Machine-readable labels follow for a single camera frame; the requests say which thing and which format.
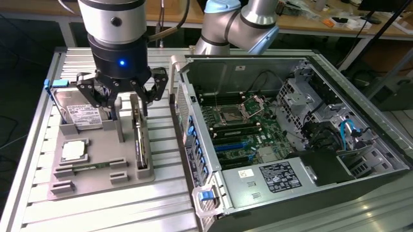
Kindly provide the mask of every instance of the blue latch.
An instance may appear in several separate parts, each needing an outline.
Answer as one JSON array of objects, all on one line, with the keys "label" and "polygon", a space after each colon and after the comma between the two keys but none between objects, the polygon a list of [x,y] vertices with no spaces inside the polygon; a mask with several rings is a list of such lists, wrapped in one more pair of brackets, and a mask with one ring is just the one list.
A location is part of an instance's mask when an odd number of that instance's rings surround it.
[{"label": "blue latch", "polygon": [[194,132],[194,130],[195,130],[195,127],[194,127],[194,126],[191,126],[191,127],[188,128],[188,130],[187,130],[187,135],[191,135],[191,134],[192,134],[192,132]]},{"label": "blue latch", "polygon": [[203,191],[203,192],[200,192],[199,200],[200,200],[202,202],[214,200],[214,192],[212,192],[212,190],[211,190],[211,191]]},{"label": "blue latch", "polygon": [[55,80],[52,83],[52,87],[67,87],[69,85],[69,80]]}]

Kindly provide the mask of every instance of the blue cable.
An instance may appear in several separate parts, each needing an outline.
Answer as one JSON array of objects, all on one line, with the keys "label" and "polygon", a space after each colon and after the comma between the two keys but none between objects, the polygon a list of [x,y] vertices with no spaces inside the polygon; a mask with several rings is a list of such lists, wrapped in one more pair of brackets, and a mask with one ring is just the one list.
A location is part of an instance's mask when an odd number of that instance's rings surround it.
[{"label": "blue cable", "polygon": [[341,134],[341,139],[342,139],[342,144],[343,144],[343,150],[346,151],[346,136],[345,136],[345,126],[346,123],[350,124],[351,130],[357,130],[359,132],[359,129],[355,128],[354,122],[350,119],[346,119],[342,121],[341,126],[339,126],[339,134]]},{"label": "blue cable", "polygon": [[251,155],[247,156],[247,161],[251,162],[254,159],[254,156],[256,154],[256,151],[254,151],[254,153]]}]

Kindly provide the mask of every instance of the warning label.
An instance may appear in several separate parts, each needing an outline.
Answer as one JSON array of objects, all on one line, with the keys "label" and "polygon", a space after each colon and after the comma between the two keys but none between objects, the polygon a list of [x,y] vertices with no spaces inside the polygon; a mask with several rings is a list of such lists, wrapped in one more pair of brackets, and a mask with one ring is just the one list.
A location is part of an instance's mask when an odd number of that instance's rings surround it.
[{"label": "warning label", "polygon": [[302,186],[288,162],[259,167],[259,170],[272,193]]},{"label": "warning label", "polygon": [[67,109],[77,127],[101,124],[99,109],[92,105],[69,105]]}]

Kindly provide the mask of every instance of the blue clip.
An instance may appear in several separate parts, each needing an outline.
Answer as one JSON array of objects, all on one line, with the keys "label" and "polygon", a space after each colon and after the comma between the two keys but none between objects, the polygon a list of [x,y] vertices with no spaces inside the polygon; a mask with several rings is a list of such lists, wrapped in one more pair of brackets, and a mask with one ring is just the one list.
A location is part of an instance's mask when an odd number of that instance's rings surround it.
[{"label": "blue clip", "polygon": [[69,85],[69,81],[60,79],[60,80],[55,80],[52,83],[52,87],[67,87]]},{"label": "blue clip", "polygon": [[194,127],[194,126],[191,126],[191,127],[188,128],[188,130],[187,130],[187,135],[191,135],[191,134],[192,134],[192,132],[194,132],[194,130],[195,130],[195,127]]},{"label": "blue clip", "polygon": [[342,144],[343,144],[343,150],[346,151],[346,136],[345,136],[345,126],[346,123],[349,123],[351,130],[357,130],[358,132],[361,131],[359,129],[355,128],[354,122],[350,119],[346,119],[342,121],[339,125],[339,134],[341,134],[341,139],[342,139]]},{"label": "blue clip", "polygon": [[211,190],[211,191],[203,191],[203,192],[200,192],[199,200],[200,200],[202,202],[214,200],[214,192],[212,192],[212,190]]},{"label": "blue clip", "polygon": [[[53,95],[52,95],[52,91],[51,91],[51,80],[45,79],[44,82],[43,82],[43,88],[47,92],[47,94],[49,95],[51,99],[52,99],[52,102],[55,103],[55,105],[57,106],[57,102],[53,98]],[[60,113],[60,116],[61,116],[61,121],[63,121],[63,124],[67,124],[67,121],[64,120],[64,117],[61,115],[61,112],[59,110],[59,113]]]}]

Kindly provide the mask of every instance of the wooden table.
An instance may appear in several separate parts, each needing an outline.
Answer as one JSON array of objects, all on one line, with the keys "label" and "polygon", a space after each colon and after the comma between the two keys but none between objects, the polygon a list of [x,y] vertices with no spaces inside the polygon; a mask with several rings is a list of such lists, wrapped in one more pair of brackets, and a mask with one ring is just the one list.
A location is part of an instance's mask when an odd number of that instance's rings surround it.
[{"label": "wooden table", "polygon": [[[184,28],[200,28],[203,21],[203,11],[196,0],[190,0],[190,11]],[[0,0],[0,13],[6,18],[55,21],[59,23],[67,47],[76,47],[75,37],[69,23],[81,23],[79,5],[69,2],[67,5],[77,15],[68,12],[59,4],[57,0]],[[180,14],[171,14],[166,9],[164,27],[174,27],[180,21]],[[147,25],[155,26],[159,18],[159,10],[147,10]]]},{"label": "wooden table", "polygon": [[[313,10],[314,3],[310,0],[305,0],[310,9]],[[357,7],[350,4],[342,3],[339,0],[327,0],[327,4],[334,8],[342,9],[343,11],[353,12],[358,15],[359,11]],[[79,10],[77,3],[68,3],[68,5]],[[317,12],[313,10],[322,18],[330,17],[327,12]],[[63,9],[57,1],[49,0],[0,0],[0,13],[8,18],[19,19],[32,19],[32,20],[47,20],[56,21],[60,25],[64,41],[68,47],[75,47],[75,39],[72,30],[69,27],[71,22],[83,22],[79,16],[73,16],[68,11]],[[158,11],[147,11],[148,26],[155,26],[158,21]],[[349,57],[342,63],[339,70],[346,69],[351,64],[355,57],[359,55],[366,44],[374,37],[383,23],[387,21],[385,17],[374,15],[381,19],[382,23],[379,25],[373,25],[369,30],[365,30],[361,35],[361,41],[354,47]],[[172,27],[180,20],[182,14],[167,14],[166,15],[166,27]],[[190,13],[187,16],[187,22],[184,23],[184,28],[202,28],[203,13],[196,0],[191,0]],[[278,26],[280,28],[280,33],[286,34],[303,34],[303,35],[319,35],[319,36],[335,36],[335,37],[355,37],[358,30],[350,30],[347,28],[330,28],[319,20],[306,19],[303,16],[287,16],[282,15],[278,18]],[[387,40],[402,40],[413,41],[413,36],[405,34],[399,29],[390,26],[387,31],[381,36],[381,39]]]}]

